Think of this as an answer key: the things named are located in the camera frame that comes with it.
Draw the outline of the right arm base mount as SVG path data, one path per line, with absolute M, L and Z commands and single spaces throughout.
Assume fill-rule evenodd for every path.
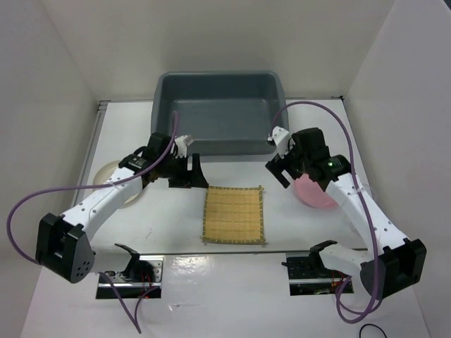
M 315 268 L 308 253 L 287 253 L 281 265 L 288 274 L 290 296 L 334 294 L 347 277 L 337 270 Z

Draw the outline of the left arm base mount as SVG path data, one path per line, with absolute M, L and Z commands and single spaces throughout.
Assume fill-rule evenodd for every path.
M 106 270 L 98 279 L 96 298 L 116 298 L 113 288 L 124 299 L 161 298 L 163 263 L 162 255 L 138 253 L 124 244 L 99 250 L 94 270 Z

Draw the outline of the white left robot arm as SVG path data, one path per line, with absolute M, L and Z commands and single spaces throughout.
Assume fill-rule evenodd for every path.
M 61 215 L 49 213 L 39 222 L 37 262 L 75 284 L 92 271 L 95 252 L 90 246 L 99 228 L 129 199 L 159 178 L 174 188 L 208 188 L 199 154 L 189 155 L 189 135 L 155 132 L 147 145 L 123 158 L 92 193 Z

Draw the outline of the pink round plate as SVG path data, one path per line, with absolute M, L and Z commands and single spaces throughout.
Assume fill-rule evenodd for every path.
M 320 188 L 317 182 L 313 182 L 308 174 L 297 178 L 293 185 L 297 198 L 312 208 L 327 210 L 338 207 L 338 204 Z

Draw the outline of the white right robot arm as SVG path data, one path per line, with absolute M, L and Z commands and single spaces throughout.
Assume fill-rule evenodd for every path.
M 308 175 L 341 208 L 367 247 L 356 251 L 334 240 L 321 242 L 309 251 L 312 274 L 323 277 L 336 270 L 358 276 L 378 301 L 419 282 L 426 258 L 424 243 L 410 240 L 394 226 L 362 187 L 351 161 L 330 154 L 319 128 L 290 133 L 275 127 L 268 143 L 277 154 L 266 168 L 279 183 L 289 186 L 285 174 L 292 179 Z

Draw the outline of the cream round plate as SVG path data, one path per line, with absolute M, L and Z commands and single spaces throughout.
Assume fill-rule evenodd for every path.
M 92 181 L 92 184 L 104 184 L 105 181 L 107 181 L 110 176 L 114 173 L 114 171 L 118 168 L 119 161 L 112 161 L 110 163 L 107 163 L 102 168 L 99 169 L 97 174 L 94 176 L 94 179 Z M 128 206 L 131 206 L 134 202 L 134 200 L 138 197 L 137 194 L 130 197 L 122 206 L 121 208 L 126 208 Z

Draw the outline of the yellow bamboo mat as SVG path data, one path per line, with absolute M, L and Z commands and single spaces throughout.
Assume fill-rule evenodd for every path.
M 264 244 L 262 186 L 215 187 L 205 194 L 202 241 L 214 244 Z

